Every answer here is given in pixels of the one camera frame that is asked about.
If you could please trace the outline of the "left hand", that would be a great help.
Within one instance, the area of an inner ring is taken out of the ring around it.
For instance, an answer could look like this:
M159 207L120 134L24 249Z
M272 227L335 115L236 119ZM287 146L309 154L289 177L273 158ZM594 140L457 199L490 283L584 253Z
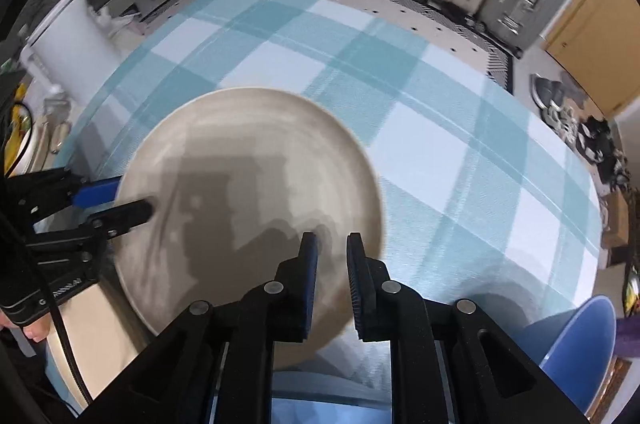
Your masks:
M19 329L29 340L40 343L48 337L51 331L52 318L50 314L46 313L43 317L30 323L28 326L17 326L3 311L0 311L0 326L8 329Z

